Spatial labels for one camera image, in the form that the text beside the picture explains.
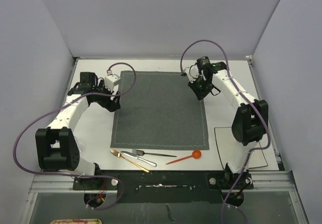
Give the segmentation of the dark grey cloth placemat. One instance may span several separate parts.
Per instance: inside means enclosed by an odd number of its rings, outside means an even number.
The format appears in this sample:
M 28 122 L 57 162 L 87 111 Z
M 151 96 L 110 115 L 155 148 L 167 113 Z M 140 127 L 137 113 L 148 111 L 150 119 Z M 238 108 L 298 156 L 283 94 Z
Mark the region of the dark grey cloth placemat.
M 123 95 L 114 114 L 111 147 L 209 149 L 204 103 L 180 73 L 122 71 L 119 91 Z

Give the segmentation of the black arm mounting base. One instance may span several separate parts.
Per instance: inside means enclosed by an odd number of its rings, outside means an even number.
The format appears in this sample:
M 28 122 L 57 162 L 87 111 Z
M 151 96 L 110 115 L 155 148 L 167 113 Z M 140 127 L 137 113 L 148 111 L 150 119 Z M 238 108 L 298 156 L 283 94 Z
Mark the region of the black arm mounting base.
M 253 189 L 249 172 L 103 170 L 104 179 L 76 178 L 73 190 L 94 191 L 105 187 L 116 191 L 119 203 L 222 203 L 230 188 L 239 194 Z

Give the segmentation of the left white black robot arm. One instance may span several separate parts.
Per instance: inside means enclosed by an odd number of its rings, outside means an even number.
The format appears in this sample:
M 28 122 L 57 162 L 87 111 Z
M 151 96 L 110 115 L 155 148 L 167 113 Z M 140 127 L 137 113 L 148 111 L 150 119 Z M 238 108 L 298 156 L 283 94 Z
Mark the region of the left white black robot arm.
M 121 78 L 108 71 L 103 79 L 93 72 L 81 72 L 80 81 L 67 93 L 64 109 L 46 127 L 36 131 L 38 163 L 44 171 L 60 171 L 85 176 L 85 184 L 91 189 L 101 186 L 103 177 L 96 173 L 99 166 L 80 156 L 73 131 L 82 114 L 91 103 L 97 103 L 109 112 L 120 109 L 119 92 L 114 88 Z

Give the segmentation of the white square plate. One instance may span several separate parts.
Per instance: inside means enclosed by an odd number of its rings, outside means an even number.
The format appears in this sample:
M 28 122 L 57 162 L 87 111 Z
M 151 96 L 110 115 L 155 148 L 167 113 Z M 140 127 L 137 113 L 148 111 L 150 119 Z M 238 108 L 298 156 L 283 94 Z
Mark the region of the white square plate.
M 233 151 L 239 145 L 232 135 L 229 127 L 216 127 L 214 129 L 215 142 L 221 166 L 224 169 L 225 165 L 233 157 Z M 268 167 L 268 162 L 262 150 L 253 151 L 249 160 L 249 169 L 259 169 Z

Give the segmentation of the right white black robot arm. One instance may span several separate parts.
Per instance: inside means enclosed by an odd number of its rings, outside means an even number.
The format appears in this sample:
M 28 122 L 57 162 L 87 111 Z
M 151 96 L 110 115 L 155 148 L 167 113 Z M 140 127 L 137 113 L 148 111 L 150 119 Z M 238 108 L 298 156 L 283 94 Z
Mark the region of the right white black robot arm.
M 224 62 L 211 63 L 204 56 L 184 68 L 183 73 L 198 100 L 203 100 L 215 89 L 224 94 L 236 109 L 231 131 L 237 144 L 227 163 L 230 172 L 224 175 L 226 186 L 236 188 L 242 182 L 240 172 L 248 169 L 246 160 L 249 159 L 249 151 L 259 148 L 258 142 L 267 133 L 268 103 L 249 94 L 231 75 Z

